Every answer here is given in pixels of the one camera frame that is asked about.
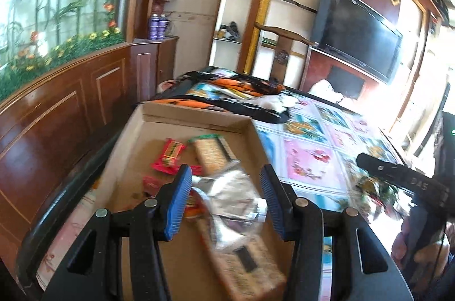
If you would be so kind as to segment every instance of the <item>human hand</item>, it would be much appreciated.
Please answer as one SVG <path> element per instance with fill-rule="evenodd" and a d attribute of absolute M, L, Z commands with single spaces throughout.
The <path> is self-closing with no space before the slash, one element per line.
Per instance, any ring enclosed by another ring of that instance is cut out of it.
<path fill-rule="evenodd" d="M 395 238 L 394 244 L 392 245 L 391 257 L 397 264 L 400 270 L 403 269 L 401 261 L 406 255 L 406 240 L 410 232 L 409 218 L 405 218 L 401 225 L 401 233 Z M 425 270 L 422 277 L 416 283 L 413 292 L 422 292 L 428 288 L 428 285 L 431 281 L 431 277 L 434 273 L 434 279 L 439 278 L 444 272 L 445 266 L 447 264 L 447 258 L 449 256 L 450 244 L 447 236 L 444 235 L 444 240 L 441 248 L 441 240 L 431 243 L 428 246 L 420 249 L 414 255 L 414 262 L 424 266 Z"/>

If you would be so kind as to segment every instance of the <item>cardboard box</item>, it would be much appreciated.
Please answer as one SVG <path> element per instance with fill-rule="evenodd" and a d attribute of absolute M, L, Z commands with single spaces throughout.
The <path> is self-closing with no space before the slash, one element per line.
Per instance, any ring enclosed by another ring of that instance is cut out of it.
<path fill-rule="evenodd" d="M 224 136 L 256 189 L 262 194 L 259 173 L 268 161 L 251 118 L 148 102 L 135 110 L 106 164 L 97 190 L 95 209 L 106 207 L 111 212 L 119 212 L 135 207 L 145 199 L 142 195 L 142 178 L 146 175 L 171 180 L 150 167 L 160 155 L 166 138 L 186 142 L 193 137 L 212 133 Z M 192 148 L 189 146 L 183 153 L 182 163 L 197 163 Z M 285 244 L 281 241 L 272 228 L 269 215 L 261 238 L 287 277 L 293 242 Z M 128 239 L 123 244 L 124 297 L 129 301 L 133 296 L 129 282 Z M 194 223 L 183 219 L 179 233 L 171 242 L 160 242 L 160 250 L 174 301 L 230 299 L 213 270 Z M 275 294 L 268 299 L 281 300 L 282 294 Z"/>

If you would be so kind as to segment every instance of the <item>television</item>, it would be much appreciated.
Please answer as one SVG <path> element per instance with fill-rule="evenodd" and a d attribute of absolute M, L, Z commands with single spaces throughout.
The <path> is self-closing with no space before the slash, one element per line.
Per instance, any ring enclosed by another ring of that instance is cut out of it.
<path fill-rule="evenodd" d="M 321 0 L 311 41 L 315 48 L 390 83 L 403 36 L 361 0 Z"/>

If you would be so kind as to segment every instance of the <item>green artificial grass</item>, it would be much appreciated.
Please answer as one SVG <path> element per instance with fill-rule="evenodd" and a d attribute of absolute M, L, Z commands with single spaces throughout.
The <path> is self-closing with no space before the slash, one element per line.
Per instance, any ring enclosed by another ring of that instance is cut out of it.
<path fill-rule="evenodd" d="M 124 41 L 120 30 L 111 28 L 99 33 L 71 37 L 60 46 L 52 48 L 45 57 L 33 53 L 16 55 L 0 72 L 0 101 L 58 66 Z"/>

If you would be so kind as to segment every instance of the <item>glass partition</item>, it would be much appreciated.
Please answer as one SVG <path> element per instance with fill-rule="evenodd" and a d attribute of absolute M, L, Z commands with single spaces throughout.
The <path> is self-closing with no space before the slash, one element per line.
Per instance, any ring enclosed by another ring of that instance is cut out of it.
<path fill-rule="evenodd" d="M 0 101 L 57 66 L 123 42 L 120 5 L 120 0 L 0 0 Z"/>

